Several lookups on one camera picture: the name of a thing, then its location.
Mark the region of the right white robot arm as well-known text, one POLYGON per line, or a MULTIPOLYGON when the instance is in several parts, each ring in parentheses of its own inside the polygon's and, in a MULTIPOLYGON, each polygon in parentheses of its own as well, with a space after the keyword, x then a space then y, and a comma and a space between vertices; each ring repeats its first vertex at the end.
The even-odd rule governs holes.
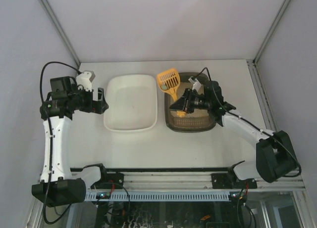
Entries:
POLYGON ((232 166, 235 177, 241 181, 263 179, 272 183, 281 177, 290 178, 294 170, 298 176, 302 173, 289 135, 283 130, 262 129, 242 117, 235 106, 224 100, 217 81, 208 81, 203 94, 187 88, 169 108, 187 114, 196 109, 206 110, 220 126, 233 131, 254 148, 254 160, 243 160, 232 166))

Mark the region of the yellow litter scoop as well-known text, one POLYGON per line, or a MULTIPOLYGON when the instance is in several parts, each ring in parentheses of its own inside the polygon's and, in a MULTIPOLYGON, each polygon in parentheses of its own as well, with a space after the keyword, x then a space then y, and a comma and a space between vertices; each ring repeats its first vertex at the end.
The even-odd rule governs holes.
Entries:
POLYGON ((180 86, 180 76, 176 68, 171 68, 157 74, 157 84, 162 92, 172 97, 174 102, 178 100, 177 90, 180 86), (166 85, 167 90, 163 91, 161 89, 162 85, 166 85))

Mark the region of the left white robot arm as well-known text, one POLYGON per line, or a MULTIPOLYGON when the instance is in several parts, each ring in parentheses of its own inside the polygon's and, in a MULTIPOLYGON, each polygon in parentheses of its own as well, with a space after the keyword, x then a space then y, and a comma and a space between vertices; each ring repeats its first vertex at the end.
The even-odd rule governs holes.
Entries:
POLYGON ((50 80, 51 91, 43 102, 40 113, 45 128, 45 158, 40 182, 32 185, 32 195, 47 207, 81 203, 86 191, 105 177, 102 163, 88 165, 72 175, 69 165, 68 141, 73 114, 103 114, 108 109, 104 89, 98 88, 98 99, 93 99, 92 81, 95 74, 85 71, 77 77, 50 80))

